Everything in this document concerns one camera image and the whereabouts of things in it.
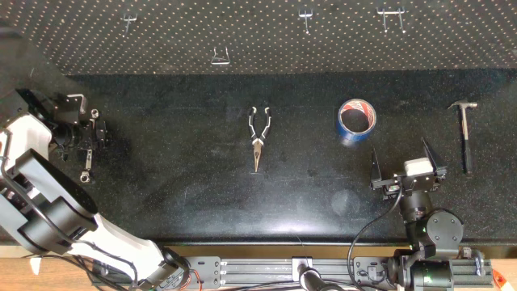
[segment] black work surface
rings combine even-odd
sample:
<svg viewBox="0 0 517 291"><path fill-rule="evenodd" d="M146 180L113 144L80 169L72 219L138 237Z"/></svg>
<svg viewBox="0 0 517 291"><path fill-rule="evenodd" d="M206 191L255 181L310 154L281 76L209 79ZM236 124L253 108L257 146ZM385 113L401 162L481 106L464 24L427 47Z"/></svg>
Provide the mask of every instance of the black work surface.
<svg viewBox="0 0 517 291"><path fill-rule="evenodd" d="M297 75L75 76L111 131L84 188L108 220L161 243L350 243L392 201L369 189L371 148L385 178L425 156L425 137L448 165L431 194L464 220L464 242L517 243L517 71L453 70ZM347 99L377 113L355 148L338 142ZM462 170L458 99L468 111L474 177ZM271 108L254 173L247 117ZM52 161L78 180L83 156ZM401 216L364 243L403 243Z"/></svg>

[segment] hammer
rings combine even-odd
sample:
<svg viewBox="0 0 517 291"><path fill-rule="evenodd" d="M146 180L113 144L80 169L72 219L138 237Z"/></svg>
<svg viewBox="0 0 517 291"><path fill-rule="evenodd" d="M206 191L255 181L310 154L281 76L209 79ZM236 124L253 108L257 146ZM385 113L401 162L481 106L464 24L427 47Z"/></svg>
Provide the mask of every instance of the hammer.
<svg viewBox="0 0 517 291"><path fill-rule="evenodd" d="M469 102L467 100L460 100L453 103L449 108L453 106L460 106L461 110L461 128L463 129L463 154L464 154L464 163L465 163L465 172L468 176L472 174L472 157L470 155L470 146L469 146L469 129L467 128L467 113L465 112L466 108L476 108L476 102Z"/></svg>

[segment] tape roll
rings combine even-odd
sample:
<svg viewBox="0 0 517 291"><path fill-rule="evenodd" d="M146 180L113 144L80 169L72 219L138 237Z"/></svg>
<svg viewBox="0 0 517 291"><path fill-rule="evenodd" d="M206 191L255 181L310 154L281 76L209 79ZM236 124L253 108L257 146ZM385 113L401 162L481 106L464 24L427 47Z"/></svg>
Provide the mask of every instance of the tape roll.
<svg viewBox="0 0 517 291"><path fill-rule="evenodd" d="M362 112L364 116L366 116L366 120L368 121L368 128L364 131L352 131L346 127L346 120L343 120L343 113L348 110L356 110ZM341 141L345 146L356 143L357 141L362 141L368 137L370 132L375 127L377 122L377 115L373 106L362 100L362 99L351 99L346 101L338 111L338 133L341 136Z"/></svg>

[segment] black perforated board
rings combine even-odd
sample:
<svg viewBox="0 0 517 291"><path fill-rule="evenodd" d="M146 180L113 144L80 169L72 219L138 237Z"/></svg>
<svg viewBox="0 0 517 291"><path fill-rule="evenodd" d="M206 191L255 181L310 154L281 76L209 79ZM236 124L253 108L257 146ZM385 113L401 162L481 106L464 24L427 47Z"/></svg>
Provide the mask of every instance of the black perforated board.
<svg viewBox="0 0 517 291"><path fill-rule="evenodd" d="M0 0L64 74L274 74L517 67L514 0ZM404 7L385 33L377 7ZM299 10L313 9L310 35ZM127 37L124 13L138 14ZM211 65L213 49L230 65Z"/></svg>

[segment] hammer head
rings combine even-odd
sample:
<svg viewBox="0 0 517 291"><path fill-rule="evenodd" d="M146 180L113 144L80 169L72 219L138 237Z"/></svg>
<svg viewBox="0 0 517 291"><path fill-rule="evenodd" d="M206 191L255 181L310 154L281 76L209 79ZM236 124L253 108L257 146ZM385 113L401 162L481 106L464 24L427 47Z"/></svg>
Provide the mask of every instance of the hammer head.
<svg viewBox="0 0 517 291"><path fill-rule="evenodd" d="M456 101L455 103L451 104L451 106L449 106L449 108L456 106L456 105L458 105L460 107L460 109L476 108L477 102L469 102L467 100L460 100L460 101Z"/></svg>

